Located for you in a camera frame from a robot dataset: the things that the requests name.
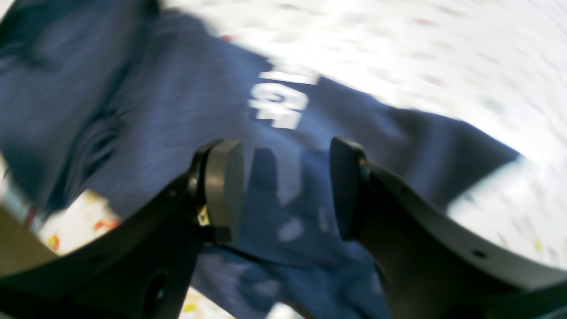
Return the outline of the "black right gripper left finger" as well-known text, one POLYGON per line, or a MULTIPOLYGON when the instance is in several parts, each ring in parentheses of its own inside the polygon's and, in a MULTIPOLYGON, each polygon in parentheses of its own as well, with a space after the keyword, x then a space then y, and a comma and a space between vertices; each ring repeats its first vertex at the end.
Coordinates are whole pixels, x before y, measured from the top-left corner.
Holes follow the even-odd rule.
POLYGON ((240 229, 239 140, 198 149, 190 169, 120 226, 53 262, 1 278, 12 319, 176 319, 206 244, 240 229))

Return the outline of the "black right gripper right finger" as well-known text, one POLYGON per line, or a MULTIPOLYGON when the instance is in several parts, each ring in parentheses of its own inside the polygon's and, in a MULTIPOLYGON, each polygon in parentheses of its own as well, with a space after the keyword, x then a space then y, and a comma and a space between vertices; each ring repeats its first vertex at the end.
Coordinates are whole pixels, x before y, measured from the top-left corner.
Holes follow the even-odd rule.
POLYGON ((332 139, 330 175, 340 236, 373 256, 393 319, 566 317, 566 271, 459 226, 359 144, 332 139))

